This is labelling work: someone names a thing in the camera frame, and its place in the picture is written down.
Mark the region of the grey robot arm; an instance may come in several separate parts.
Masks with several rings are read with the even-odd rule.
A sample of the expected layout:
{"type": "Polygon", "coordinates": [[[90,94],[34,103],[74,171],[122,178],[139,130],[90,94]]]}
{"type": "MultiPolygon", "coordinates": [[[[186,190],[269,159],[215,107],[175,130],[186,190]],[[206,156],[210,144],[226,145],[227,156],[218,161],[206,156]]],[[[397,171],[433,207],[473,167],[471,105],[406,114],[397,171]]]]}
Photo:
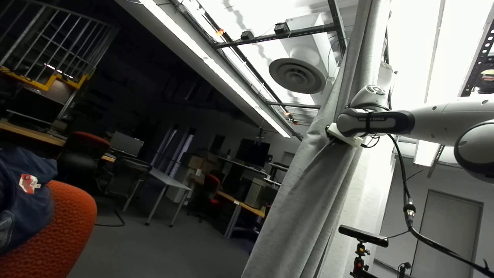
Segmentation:
{"type": "Polygon", "coordinates": [[[383,88],[366,85],[335,125],[346,137],[388,133],[448,145],[465,171],[494,181],[494,100],[488,96],[392,110],[383,88]]]}

